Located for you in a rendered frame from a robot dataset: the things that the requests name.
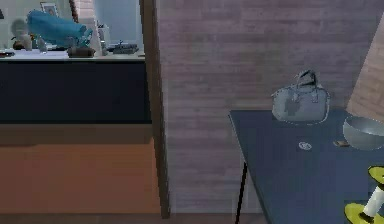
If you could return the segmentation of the dark grey flat gadget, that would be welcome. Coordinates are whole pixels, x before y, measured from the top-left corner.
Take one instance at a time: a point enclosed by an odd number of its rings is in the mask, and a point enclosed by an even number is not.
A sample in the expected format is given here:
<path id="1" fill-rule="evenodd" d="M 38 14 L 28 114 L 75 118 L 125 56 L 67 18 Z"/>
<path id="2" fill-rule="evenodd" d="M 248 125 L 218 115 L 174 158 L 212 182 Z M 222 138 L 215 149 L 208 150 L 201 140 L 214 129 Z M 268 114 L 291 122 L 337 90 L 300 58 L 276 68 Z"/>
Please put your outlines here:
<path id="1" fill-rule="evenodd" d="M 114 54 L 134 54 L 139 50 L 136 44 L 123 43 L 120 41 L 113 49 Z"/>

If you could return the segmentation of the grey handbag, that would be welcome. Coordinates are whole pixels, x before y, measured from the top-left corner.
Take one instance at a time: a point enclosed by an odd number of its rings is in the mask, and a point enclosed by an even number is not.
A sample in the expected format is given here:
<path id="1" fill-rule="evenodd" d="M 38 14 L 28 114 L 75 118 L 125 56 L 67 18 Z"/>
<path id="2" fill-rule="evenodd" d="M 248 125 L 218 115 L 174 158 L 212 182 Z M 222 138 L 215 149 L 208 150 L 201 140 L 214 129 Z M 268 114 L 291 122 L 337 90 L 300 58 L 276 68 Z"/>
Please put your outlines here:
<path id="1" fill-rule="evenodd" d="M 279 121 L 314 125 L 328 117 L 330 94 L 311 69 L 298 73 L 294 84 L 276 90 L 271 97 L 272 114 Z"/>

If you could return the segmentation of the dark blue cabinet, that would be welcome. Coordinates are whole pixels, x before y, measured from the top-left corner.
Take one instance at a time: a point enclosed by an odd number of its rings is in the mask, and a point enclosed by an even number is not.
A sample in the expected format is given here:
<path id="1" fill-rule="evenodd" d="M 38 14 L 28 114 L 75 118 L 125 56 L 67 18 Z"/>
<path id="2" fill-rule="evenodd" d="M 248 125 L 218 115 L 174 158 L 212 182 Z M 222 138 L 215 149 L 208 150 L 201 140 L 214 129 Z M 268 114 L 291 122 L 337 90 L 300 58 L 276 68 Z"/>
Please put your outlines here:
<path id="1" fill-rule="evenodd" d="M 145 61 L 16 51 L 0 57 L 0 124 L 149 124 Z"/>

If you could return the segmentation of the dark brown flat object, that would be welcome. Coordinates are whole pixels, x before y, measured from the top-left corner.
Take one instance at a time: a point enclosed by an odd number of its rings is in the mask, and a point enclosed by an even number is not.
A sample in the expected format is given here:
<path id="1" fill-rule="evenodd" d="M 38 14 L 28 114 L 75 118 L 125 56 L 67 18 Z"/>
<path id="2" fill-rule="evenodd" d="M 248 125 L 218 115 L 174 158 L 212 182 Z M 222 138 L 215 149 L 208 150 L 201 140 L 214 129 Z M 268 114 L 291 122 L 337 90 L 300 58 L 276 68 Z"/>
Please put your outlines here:
<path id="1" fill-rule="evenodd" d="M 91 58 L 95 54 L 95 50 L 90 47 L 71 47 L 67 49 L 70 58 Z"/>

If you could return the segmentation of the dark blue table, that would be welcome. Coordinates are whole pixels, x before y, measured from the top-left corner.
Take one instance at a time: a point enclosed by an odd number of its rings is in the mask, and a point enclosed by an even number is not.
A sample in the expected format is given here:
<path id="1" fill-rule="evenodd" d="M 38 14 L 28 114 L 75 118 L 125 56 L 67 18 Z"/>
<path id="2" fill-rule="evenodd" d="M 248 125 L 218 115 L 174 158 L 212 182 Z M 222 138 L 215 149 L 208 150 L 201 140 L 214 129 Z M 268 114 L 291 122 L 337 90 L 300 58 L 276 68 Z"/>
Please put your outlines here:
<path id="1" fill-rule="evenodd" d="M 384 149 L 335 146 L 348 116 L 333 109 L 324 122 L 301 126 L 280 122 L 269 110 L 230 112 L 268 224 L 350 224 L 345 205 L 369 199 L 375 181 L 368 168 L 384 165 Z"/>

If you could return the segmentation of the blue cloth bundle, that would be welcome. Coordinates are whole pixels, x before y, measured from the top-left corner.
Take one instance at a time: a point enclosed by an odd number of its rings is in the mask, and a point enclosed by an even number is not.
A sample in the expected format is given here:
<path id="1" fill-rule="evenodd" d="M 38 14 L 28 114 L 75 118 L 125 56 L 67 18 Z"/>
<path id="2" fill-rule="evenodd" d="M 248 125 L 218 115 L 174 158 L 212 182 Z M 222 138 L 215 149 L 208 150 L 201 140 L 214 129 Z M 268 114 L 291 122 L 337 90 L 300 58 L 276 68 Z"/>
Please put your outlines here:
<path id="1" fill-rule="evenodd" d="M 32 10 L 27 15 L 28 30 L 45 42 L 59 47 L 88 47 L 93 30 L 72 20 Z"/>

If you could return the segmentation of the small clear bottle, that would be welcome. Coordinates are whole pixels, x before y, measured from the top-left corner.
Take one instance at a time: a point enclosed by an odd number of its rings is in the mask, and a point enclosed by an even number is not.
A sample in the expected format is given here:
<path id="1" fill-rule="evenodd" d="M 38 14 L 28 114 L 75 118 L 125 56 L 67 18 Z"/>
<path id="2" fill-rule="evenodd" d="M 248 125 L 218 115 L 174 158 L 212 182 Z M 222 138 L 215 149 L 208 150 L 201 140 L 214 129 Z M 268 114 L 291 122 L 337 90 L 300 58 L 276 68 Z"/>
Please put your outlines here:
<path id="1" fill-rule="evenodd" d="M 39 51 L 45 54 L 47 52 L 47 46 L 46 46 L 46 42 L 43 40 L 41 36 L 37 38 L 36 43 Z"/>

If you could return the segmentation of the grey metal bowl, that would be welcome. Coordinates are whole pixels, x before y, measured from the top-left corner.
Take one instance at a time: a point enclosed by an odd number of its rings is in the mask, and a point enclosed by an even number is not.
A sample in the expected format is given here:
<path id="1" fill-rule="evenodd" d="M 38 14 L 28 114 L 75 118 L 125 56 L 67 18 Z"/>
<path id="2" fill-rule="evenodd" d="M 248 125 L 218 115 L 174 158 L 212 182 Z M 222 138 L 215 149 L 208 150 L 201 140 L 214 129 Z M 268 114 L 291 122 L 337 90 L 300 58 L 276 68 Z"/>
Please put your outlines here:
<path id="1" fill-rule="evenodd" d="M 384 146 L 384 123 L 366 117 L 349 116 L 343 135 L 350 146 L 359 150 L 376 150 Z"/>

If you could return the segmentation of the framed picture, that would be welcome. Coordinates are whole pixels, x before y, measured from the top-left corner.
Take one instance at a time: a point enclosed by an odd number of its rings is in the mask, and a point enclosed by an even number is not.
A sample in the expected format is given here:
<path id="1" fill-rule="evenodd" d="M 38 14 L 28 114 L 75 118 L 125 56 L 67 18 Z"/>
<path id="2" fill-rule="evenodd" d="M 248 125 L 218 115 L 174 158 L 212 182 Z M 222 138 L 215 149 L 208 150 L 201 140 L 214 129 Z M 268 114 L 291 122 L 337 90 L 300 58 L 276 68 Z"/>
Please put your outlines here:
<path id="1" fill-rule="evenodd" d="M 40 5 L 41 5 L 43 12 L 48 13 L 52 16 L 56 16 L 56 17 L 59 16 L 59 13 L 58 13 L 58 10 L 57 10 L 55 3 L 41 2 Z"/>

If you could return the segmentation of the grey round figurine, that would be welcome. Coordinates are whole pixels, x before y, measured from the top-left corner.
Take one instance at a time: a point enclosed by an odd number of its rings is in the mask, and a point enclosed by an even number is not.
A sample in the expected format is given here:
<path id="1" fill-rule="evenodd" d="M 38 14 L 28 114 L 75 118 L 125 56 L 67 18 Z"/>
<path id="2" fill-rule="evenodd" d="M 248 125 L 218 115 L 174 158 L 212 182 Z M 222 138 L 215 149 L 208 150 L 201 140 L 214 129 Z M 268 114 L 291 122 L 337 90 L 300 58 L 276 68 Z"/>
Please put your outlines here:
<path id="1" fill-rule="evenodd" d="M 26 51 L 32 50 L 32 40 L 29 35 L 28 26 L 24 19 L 15 19 L 11 24 L 11 32 L 19 40 Z"/>

